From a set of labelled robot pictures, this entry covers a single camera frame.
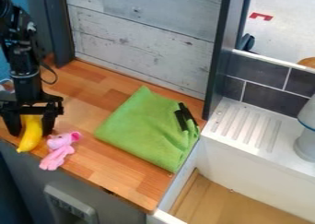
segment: yellow banana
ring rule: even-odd
[[[31,151],[41,142],[42,137],[40,116],[22,115],[21,117],[26,128],[22,140],[19,143],[17,153]]]

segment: green towel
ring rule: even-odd
[[[177,101],[141,87],[97,128],[94,136],[176,172],[197,141],[200,130],[194,119],[184,115],[180,124],[175,111],[182,115]]]

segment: pink stuffed toy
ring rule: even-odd
[[[40,168],[55,171],[59,166],[63,165],[65,156],[75,153],[75,149],[71,144],[78,141],[81,136],[79,132],[48,136],[47,145],[50,154],[41,160]]]

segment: tile backsplash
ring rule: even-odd
[[[315,74],[232,54],[224,96],[297,117],[315,93]]]

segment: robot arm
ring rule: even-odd
[[[43,133],[50,134],[55,118],[64,113],[63,98],[42,90],[41,49],[36,26],[30,15],[23,8],[14,6],[11,0],[0,0],[0,42],[15,86],[14,96],[0,94],[0,115],[7,129],[11,135],[18,136],[20,114],[42,114]],[[36,103],[47,105],[35,106]]]

